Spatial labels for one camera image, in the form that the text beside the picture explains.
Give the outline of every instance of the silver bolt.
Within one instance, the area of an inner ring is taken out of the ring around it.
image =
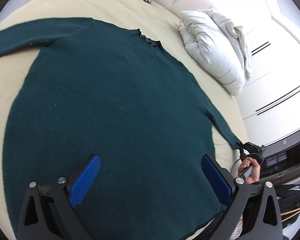
[[[235,179],[236,183],[242,185],[244,183],[244,180],[242,178],[236,178]]]
[[[61,178],[58,179],[58,183],[59,184],[63,184],[65,182],[66,182],[66,178],[65,177],[61,177]]]
[[[267,182],[266,182],[266,186],[267,186],[267,187],[272,187],[273,184],[272,184],[271,182],[267,181]]]
[[[33,182],[31,182],[31,183],[29,184],[29,187],[30,187],[30,188],[33,188],[33,187],[35,187],[36,185],[37,185],[36,182],[33,181]]]

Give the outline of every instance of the person's hand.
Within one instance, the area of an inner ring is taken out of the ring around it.
[[[240,166],[238,168],[238,176],[239,176],[240,171],[242,171],[244,168],[249,167],[250,164],[253,166],[253,170],[252,170],[252,173],[250,174],[250,176],[248,178],[246,178],[247,184],[252,184],[254,182],[259,181],[259,179],[260,179],[261,167],[260,167],[259,163],[257,162],[257,160],[253,159],[251,157],[245,158],[243,160],[243,162],[240,164]]]

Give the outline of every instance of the bed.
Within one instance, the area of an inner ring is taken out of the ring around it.
[[[92,17],[126,29],[140,28],[145,36],[161,41],[162,46],[186,66],[233,133],[242,142],[248,140],[235,98],[187,54],[178,33],[179,18],[164,6],[155,1],[149,4],[142,0],[33,0],[1,22],[0,30],[17,23],[49,17]],[[5,125],[13,100],[39,51],[40,48],[25,49],[0,58],[0,228],[8,239],[16,237],[10,224],[2,182]],[[212,130],[217,162],[230,170],[239,154],[231,150],[215,128]]]

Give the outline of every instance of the beige bed sheet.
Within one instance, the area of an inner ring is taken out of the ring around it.
[[[160,4],[148,4],[142,0],[33,0],[6,18],[0,24],[0,30],[17,23],[49,17],[92,17],[126,29],[140,28],[142,34],[152,40],[160,40],[163,47],[195,76],[236,136],[243,142],[247,141],[235,99],[187,54],[178,33],[179,18]],[[16,238],[9,221],[3,191],[3,137],[11,104],[39,50],[25,49],[0,58],[0,227],[8,239]],[[230,169],[238,158],[238,153],[233,153],[215,128],[213,140],[218,163]]]

